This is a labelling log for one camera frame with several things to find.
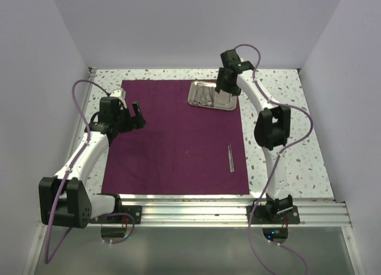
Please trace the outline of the steel instrument tray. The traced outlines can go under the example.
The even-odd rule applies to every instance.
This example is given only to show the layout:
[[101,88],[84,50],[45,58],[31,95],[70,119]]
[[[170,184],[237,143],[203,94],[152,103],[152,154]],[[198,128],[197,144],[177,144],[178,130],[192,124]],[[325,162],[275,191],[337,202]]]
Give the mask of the steel instrument tray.
[[238,103],[238,97],[237,96],[232,96],[231,94],[223,92],[223,91],[221,91],[220,93],[217,93],[216,92],[216,83],[207,82],[207,81],[200,81],[200,80],[195,80],[190,84],[189,93],[188,93],[188,104],[190,104],[194,107],[199,107],[199,106],[194,105],[192,103],[193,97],[195,95],[195,86],[196,85],[204,85],[205,87],[212,86],[215,89],[214,106],[213,107],[202,106],[200,108],[211,108],[211,109],[215,109],[215,110],[224,110],[224,111],[233,111],[236,109],[237,103]]

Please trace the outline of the purple cloth wrap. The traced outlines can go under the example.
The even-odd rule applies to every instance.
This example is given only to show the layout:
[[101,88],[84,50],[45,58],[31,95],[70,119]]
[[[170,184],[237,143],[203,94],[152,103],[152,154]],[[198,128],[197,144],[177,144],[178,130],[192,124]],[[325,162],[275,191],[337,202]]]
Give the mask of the purple cloth wrap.
[[[249,192],[241,114],[188,104],[189,80],[125,80],[146,126],[111,144],[103,193],[245,195]],[[231,144],[235,172],[229,169]]]

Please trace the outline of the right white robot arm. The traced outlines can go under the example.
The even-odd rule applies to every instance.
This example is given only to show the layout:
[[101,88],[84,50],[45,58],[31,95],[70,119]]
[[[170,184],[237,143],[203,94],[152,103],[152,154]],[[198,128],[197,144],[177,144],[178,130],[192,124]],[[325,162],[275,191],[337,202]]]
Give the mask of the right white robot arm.
[[254,138],[263,150],[267,167],[265,215],[268,221],[278,223],[293,207],[281,152],[290,135],[291,109],[281,106],[255,76],[252,81],[246,79],[247,74],[247,71],[238,73],[232,68],[219,68],[216,92],[234,96],[244,92],[258,113]]

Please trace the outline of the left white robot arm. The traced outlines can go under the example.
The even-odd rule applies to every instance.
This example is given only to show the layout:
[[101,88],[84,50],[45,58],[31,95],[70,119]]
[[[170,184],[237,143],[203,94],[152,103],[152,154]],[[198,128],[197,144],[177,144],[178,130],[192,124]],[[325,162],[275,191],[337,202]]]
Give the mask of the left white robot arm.
[[39,183],[43,224],[83,229],[97,217],[104,217],[110,223],[123,218],[125,213],[119,195],[90,195],[85,183],[115,138],[145,127],[139,103],[133,102],[132,108],[130,111],[117,96],[101,98],[98,112],[85,122],[83,139],[74,154],[54,176],[43,177]]

